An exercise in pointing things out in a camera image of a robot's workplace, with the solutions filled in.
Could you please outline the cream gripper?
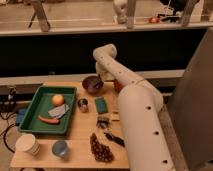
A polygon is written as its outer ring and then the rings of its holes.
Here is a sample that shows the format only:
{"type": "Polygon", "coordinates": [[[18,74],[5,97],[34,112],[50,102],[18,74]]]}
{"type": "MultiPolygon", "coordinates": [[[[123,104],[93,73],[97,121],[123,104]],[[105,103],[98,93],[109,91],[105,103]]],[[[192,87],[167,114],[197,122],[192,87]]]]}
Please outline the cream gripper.
{"type": "Polygon", "coordinates": [[[114,77],[99,63],[95,64],[96,73],[103,81],[112,81],[114,77]]]}

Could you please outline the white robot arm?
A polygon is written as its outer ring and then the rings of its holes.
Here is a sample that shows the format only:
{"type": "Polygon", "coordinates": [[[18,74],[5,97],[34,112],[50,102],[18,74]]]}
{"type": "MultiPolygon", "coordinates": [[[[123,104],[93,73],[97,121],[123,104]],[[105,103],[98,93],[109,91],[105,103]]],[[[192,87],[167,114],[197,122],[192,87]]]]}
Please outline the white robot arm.
{"type": "Polygon", "coordinates": [[[118,111],[130,171],[176,171],[158,117],[163,108],[162,94],[145,78],[117,62],[116,55],[113,44],[93,50],[97,64],[123,85],[118,111]]]}

